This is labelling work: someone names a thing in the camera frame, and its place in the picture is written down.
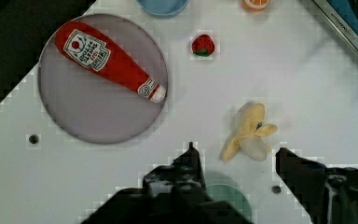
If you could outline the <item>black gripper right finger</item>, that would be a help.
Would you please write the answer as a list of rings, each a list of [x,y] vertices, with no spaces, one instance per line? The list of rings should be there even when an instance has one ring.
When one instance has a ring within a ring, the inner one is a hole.
[[[328,168],[282,147],[276,173],[310,216],[312,224],[358,224],[358,169]]]

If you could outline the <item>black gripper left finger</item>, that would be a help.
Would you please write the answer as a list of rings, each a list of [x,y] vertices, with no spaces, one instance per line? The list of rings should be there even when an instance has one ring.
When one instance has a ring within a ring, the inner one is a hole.
[[[143,193],[152,200],[195,203],[206,200],[206,183],[200,153],[193,142],[169,165],[154,168],[143,178]]]

